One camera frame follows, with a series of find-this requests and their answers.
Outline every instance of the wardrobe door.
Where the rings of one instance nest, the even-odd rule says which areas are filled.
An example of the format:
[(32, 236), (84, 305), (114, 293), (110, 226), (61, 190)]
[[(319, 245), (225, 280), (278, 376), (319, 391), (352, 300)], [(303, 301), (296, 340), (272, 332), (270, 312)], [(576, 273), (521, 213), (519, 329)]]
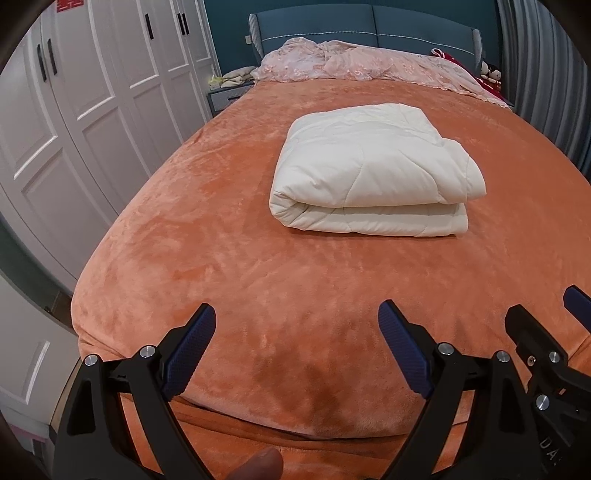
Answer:
[(117, 217), (60, 115), (40, 23), (0, 74), (2, 213), (20, 240), (67, 288)]
[(156, 65), (183, 141), (208, 120), (183, 41), (184, 25), (175, 0), (142, 0), (150, 13)]
[(41, 16), (41, 33), (66, 126), (100, 189), (120, 213), (157, 162), (126, 106), (111, 53), (99, 42), (105, 27), (95, 21), (95, 3), (102, 1), (63, 12), (50, 6)]
[(153, 172), (183, 142), (164, 89), (168, 79), (155, 61), (154, 13), (144, 11), (139, 0), (100, 0), (92, 3), (92, 12), (95, 25), (100, 25), (99, 45), (109, 52), (123, 100), (138, 129), (145, 132), (143, 143), (153, 152)]
[(183, 37), (195, 70), (200, 100), (207, 105), (209, 80), (217, 75), (213, 40), (202, 0), (177, 0), (186, 35)]

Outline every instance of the black door handle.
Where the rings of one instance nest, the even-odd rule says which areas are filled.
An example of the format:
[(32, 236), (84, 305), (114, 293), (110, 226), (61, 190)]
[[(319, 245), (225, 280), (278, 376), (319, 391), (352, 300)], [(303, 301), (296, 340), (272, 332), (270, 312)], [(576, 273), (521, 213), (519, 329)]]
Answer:
[(189, 34), (189, 25), (187, 24), (187, 17), (185, 17), (184, 12), (183, 12), (183, 23), (185, 24), (185, 31), (187, 32), (187, 35)]
[(37, 59), (39, 60), (39, 68), (41, 69), (41, 77), (43, 81), (47, 81), (47, 73), (45, 71), (45, 64), (43, 63), (43, 53), (41, 53), (41, 45), (37, 45)]
[(53, 75), (57, 75), (56, 58), (53, 56), (53, 48), (51, 46), (51, 39), (47, 40), (47, 49), (49, 50), (49, 60), (51, 61), (51, 68)]
[(150, 23), (150, 16), (146, 14), (146, 27), (148, 27), (148, 35), (150, 36), (150, 40), (154, 39), (154, 32), (152, 32), (152, 24)]
[(178, 24), (181, 27), (181, 33), (183, 35), (185, 35), (184, 27), (183, 27), (183, 21), (181, 20), (181, 14), (177, 14), (177, 18), (178, 18)]

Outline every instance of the cabinet door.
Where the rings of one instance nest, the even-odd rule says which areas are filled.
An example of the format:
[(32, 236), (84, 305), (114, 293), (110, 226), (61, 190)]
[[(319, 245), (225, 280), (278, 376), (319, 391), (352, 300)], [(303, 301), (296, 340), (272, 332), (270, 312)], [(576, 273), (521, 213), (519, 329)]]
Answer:
[(142, 142), (153, 153), (149, 167), (154, 172), (183, 142), (164, 89), (168, 79), (154, 59), (154, 40), (147, 28), (154, 15), (148, 11), (146, 17), (139, 0), (100, 0), (91, 9), (99, 46), (109, 52), (122, 100), (135, 125), (145, 132)]
[(71, 289), (117, 214), (68, 135), (48, 67), (37, 22), (0, 74), (0, 198), (21, 241)]
[(202, 0), (177, 0), (183, 21), (186, 21), (186, 35), (183, 37), (189, 51), (191, 62), (195, 70), (200, 100), (207, 105), (207, 92), (209, 80), (212, 75), (217, 75), (218, 68), (215, 65), (215, 53), (213, 40), (207, 24), (207, 16)]
[(2, 274), (0, 302), (0, 405), (47, 428), (79, 358), (76, 335), (31, 304)]
[(95, 3), (102, 1), (60, 13), (52, 5), (41, 16), (41, 30), (48, 55), (53, 51), (50, 82), (66, 126), (100, 189), (120, 213), (158, 162), (126, 106), (110, 49), (99, 42), (106, 27), (95, 21)]
[(142, 0), (150, 13), (154, 57), (183, 141), (208, 120), (181, 34), (175, 0)]

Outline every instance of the gray curtain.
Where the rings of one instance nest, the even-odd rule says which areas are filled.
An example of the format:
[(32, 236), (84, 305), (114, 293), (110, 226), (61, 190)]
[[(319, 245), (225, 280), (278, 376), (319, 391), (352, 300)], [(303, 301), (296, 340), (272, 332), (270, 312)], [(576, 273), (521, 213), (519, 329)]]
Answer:
[(589, 178), (589, 68), (539, 0), (497, 0), (497, 4), (505, 95), (517, 115), (552, 140)]

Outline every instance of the nightstand drawer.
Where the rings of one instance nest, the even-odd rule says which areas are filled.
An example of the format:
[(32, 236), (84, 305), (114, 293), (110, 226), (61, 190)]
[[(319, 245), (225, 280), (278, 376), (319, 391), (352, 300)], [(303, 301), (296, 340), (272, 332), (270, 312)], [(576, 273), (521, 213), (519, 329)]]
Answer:
[(207, 99), (209, 100), (209, 107), (212, 110), (212, 114), (217, 115), (222, 110), (228, 108), (248, 90), (252, 89), (252, 87), (254, 87), (254, 83), (209, 92)]

